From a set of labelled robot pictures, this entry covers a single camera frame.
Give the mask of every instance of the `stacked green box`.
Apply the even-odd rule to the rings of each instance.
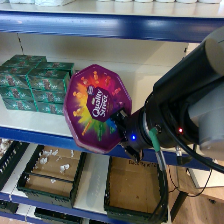
[[[37,111],[27,75],[41,61],[46,57],[15,55],[0,66],[0,95],[7,109]]]
[[[33,56],[33,55],[14,55],[10,60],[15,61],[30,61],[30,62],[46,62],[46,56]]]
[[[0,94],[2,98],[33,100],[30,89],[23,89],[15,86],[0,86]]]
[[[37,66],[38,69],[48,69],[48,70],[61,70],[69,72],[70,77],[73,74],[74,63],[65,62],[40,62]]]
[[[67,71],[33,69],[28,74],[28,82],[39,112],[63,115],[69,80]]]

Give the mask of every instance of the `floor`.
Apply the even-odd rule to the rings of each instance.
[[[171,176],[175,181],[175,167],[170,166]],[[173,184],[169,181],[169,190],[173,190]],[[169,194],[169,207],[172,208],[173,203],[178,195],[178,191]],[[207,198],[199,196],[196,198],[187,198],[177,214],[173,224],[217,224],[223,223],[224,220],[224,204],[216,202],[212,204]],[[0,224],[23,224],[24,222],[0,217]]]

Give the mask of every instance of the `cardboard tray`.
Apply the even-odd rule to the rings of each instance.
[[[68,162],[68,156],[65,156],[64,161],[64,157],[59,160],[57,170],[55,167],[48,166],[48,163],[43,166],[38,164],[40,157],[43,157],[43,151],[50,148],[57,149],[43,145],[37,146],[17,183],[17,189],[23,191],[31,200],[72,208],[78,191],[86,153],[81,153],[79,160],[70,161],[71,167],[73,163],[77,166],[76,171],[71,173],[72,169],[69,168],[68,171],[65,171],[67,172],[66,175],[63,176],[58,172],[58,169],[63,162]]]
[[[115,168],[112,168],[113,159],[123,161],[120,164],[115,162]],[[133,164],[134,166],[129,167],[129,170],[126,170],[126,168],[128,167],[127,164]],[[145,175],[144,173],[145,176],[143,175],[142,178],[142,173],[140,173],[140,169],[144,168],[142,168],[141,166],[147,167],[151,165],[155,166],[154,171],[152,171],[152,173],[150,174],[147,174],[148,176]],[[113,170],[116,169],[116,166],[118,169],[117,171],[118,176],[117,177],[115,176],[115,178],[113,178],[111,173]],[[127,178],[122,176],[125,172],[129,172],[129,177],[126,174],[125,175]],[[141,181],[147,183],[147,185],[144,185],[144,183],[140,183],[140,186],[144,187],[146,186],[145,188],[143,187],[142,189],[140,189],[141,187],[136,186],[136,182]],[[107,212],[108,217],[112,219],[118,219],[126,222],[139,223],[139,224],[150,223],[150,218],[152,216],[154,209],[159,203],[163,190],[164,190],[163,175],[159,169],[158,164],[140,162],[140,165],[137,165],[132,160],[111,157],[108,166],[106,190],[104,196],[104,209]],[[147,212],[140,211],[144,203],[147,205],[146,206],[146,210],[148,210]],[[162,221],[167,222],[167,220],[168,220],[168,210],[167,215],[164,217],[164,220]]]

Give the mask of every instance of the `tin lid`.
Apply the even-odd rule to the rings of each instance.
[[[91,65],[72,76],[64,115],[78,146],[108,153],[121,141],[110,116],[122,107],[130,115],[131,106],[120,77],[99,65]]]

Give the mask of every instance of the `metal shelf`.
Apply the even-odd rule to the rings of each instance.
[[[98,2],[0,5],[0,32],[201,42],[224,25],[223,4]]]
[[[127,224],[126,222],[108,218],[104,211],[103,203],[109,156],[96,154],[87,155],[73,209],[33,201],[28,199],[25,193],[18,191],[16,188],[18,179],[30,160],[36,146],[37,145],[35,144],[29,145],[26,153],[21,158],[13,174],[10,176],[8,182],[3,188],[2,193],[8,195],[8,201],[58,211],[83,218],[100,220],[107,223]]]
[[[9,219],[26,221],[26,215],[29,211],[29,208],[30,208],[29,205],[20,204],[15,214],[0,212],[0,216],[6,217]]]

